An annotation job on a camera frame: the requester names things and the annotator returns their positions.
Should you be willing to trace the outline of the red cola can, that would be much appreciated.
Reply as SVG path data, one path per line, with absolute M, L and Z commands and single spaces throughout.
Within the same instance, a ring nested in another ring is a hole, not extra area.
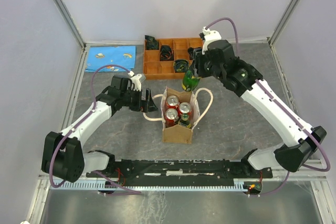
M 178 108 L 177 108 L 178 114 L 179 114 L 179 118 L 182 118 L 184 116 L 188 116 L 188 118 L 191 118 L 192 115 L 192 107 L 188 102 L 182 102 L 179 104 Z
M 170 95 L 166 98 L 165 100 L 165 109 L 175 109 L 179 107 L 180 101 L 177 96 L 175 95 Z
M 167 109 L 164 114 L 164 119 L 165 119 L 165 127 L 174 126 L 179 120 L 177 110 L 174 108 Z

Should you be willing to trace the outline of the green glass bottle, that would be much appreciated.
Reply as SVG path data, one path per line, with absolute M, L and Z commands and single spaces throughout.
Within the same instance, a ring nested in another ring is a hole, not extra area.
M 181 114 L 181 117 L 178 121 L 178 125 L 190 129 L 192 127 L 191 121 L 190 121 L 190 115 L 187 113 Z
M 201 77 L 195 76 L 192 70 L 188 70 L 182 79 L 182 88 L 186 92 L 195 90 L 200 82 Z

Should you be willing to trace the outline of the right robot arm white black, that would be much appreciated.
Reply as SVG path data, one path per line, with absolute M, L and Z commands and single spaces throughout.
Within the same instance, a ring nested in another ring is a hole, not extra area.
M 261 169 L 277 165 L 292 173 L 308 167 L 306 161 L 320 149 L 326 130 L 322 126 L 313 127 L 296 115 L 254 66 L 235 56 L 227 40 L 211 42 L 206 48 L 188 49 L 193 60 L 191 77 L 219 80 L 227 90 L 253 106 L 282 139 L 279 145 L 250 152 L 247 161 L 241 164 L 243 175 L 254 177 Z

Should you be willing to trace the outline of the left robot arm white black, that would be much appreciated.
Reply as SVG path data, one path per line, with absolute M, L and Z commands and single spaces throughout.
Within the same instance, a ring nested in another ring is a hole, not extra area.
M 84 153 L 82 148 L 89 137 L 122 107 L 135 112 L 153 112 L 158 108 L 151 90 L 142 94 L 141 84 L 145 75 L 132 77 L 113 76 L 109 86 L 94 98 L 89 109 L 73 124 L 61 132 L 50 132 L 44 143 L 41 170 L 74 183 L 82 174 L 99 171 L 110 177 L 116 171 L 115 156 L 104 151 Z

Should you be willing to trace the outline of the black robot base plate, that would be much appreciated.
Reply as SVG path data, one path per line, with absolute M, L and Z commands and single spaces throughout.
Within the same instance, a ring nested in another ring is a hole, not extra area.
M 113 161 L 101 173 L 121 180 L 123 186 L 232 186 L 234 179 L 273 178 L 266 167 L 255 170 L 246 162 L 219 160 L 131 160 Z

